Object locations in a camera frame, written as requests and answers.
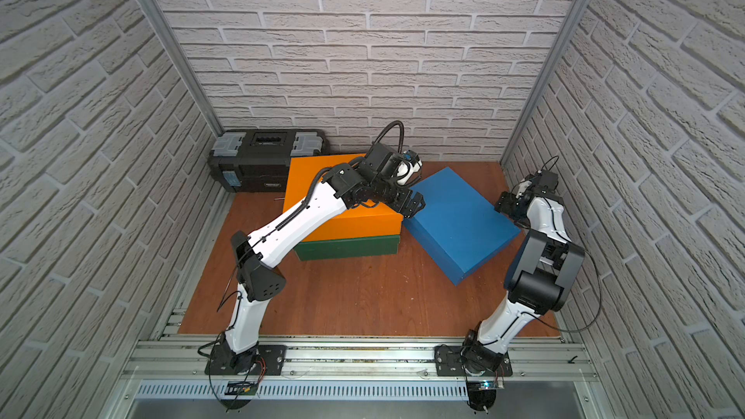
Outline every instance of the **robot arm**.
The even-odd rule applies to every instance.
[[[393,126],[401,128],[398,152],[379,142]],[[249,236],[238,232],[231,238],[237,266],[236,305],[231,325],[212,349],[208,374],[239,374],[252,368],[267,305],[286,283],[274,268],[316,228],[369,200],[383,202],[405,218],[424,208],[422,194],[408,188],[416,182],[411,179],[422,162],[415,152],[401,153],[402,145],[403,124],[396,121],[384,128],[363,157],[318,172],[308,195],[283,215]]]
[[[518,184],[517,194],[503,192],[495,204],[496,210],[530,229],[504,279],[507,295],[478,332],[466,337],[464,367],[473,375],[496,371],[520,330],[549,310],[560,310],[569,296],[585,252],[566,234],[557,185],[556,173],[539,171]]]

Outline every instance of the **green box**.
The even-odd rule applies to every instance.
[[[365,257],[395,255],[398,252],[399,235],[329,239],[300,242],[295,252],[300,260],[341,259],[343,257]]]

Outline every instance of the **blue box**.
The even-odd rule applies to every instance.
[[[404,226],[457,285],[520,233],[449,167],[415,184],[426,206]]]

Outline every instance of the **wooden floor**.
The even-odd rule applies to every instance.
[[[489,202],[507,189],[493,162],[428,162],[423,175],[446,166]],[[235,297],[215,312],[236,265],[230,237],[262,227],[282,213],[277,193],[239,193],[220,230],[179,333],[214,334],[225,329]],[[491,315],[505,290],[504,275],[522,242],[522,234],[477,272],[454,286],[419,243],[402,228],[394,256],[300,262],[294,252],[279,270],[284,290],[267,308],[260,333],[266,335],[464,336]],[[545,321],[555,325],[553,313]],[[558,336],[536,321],[521,336]]]

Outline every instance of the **black mounting plate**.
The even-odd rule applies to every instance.
[[[464,377],[463,360],[461,359],[461,348],[463,346],[441,345],[434,349],[434,364],[437,366],[439,377]],[[512,363],[509,361],[509,353],[504,354],[499,370],[499,377],[512,377]],[[470,378],[495,377],[494,371],[485,370],[480,376],[468,375]]]
[[[219,347],[216,348],[211,353],[212,357],[207,363],[205,374],[211,376],[245,375],[245,369],[249,363],[252,365],[248,375],[259,375],[262,372],[262,367],[257,362],[253,362],[252,352],[247,351],[246,353],[238,354],[236,368],[231,368],[229,355],[225,355]],[[267,365],[265,375],[280,375],[282,373],[284,352],[286,350],[287,347],[284,345],[258,345],[256,347],[256,356],[264,358],[264,362]]]

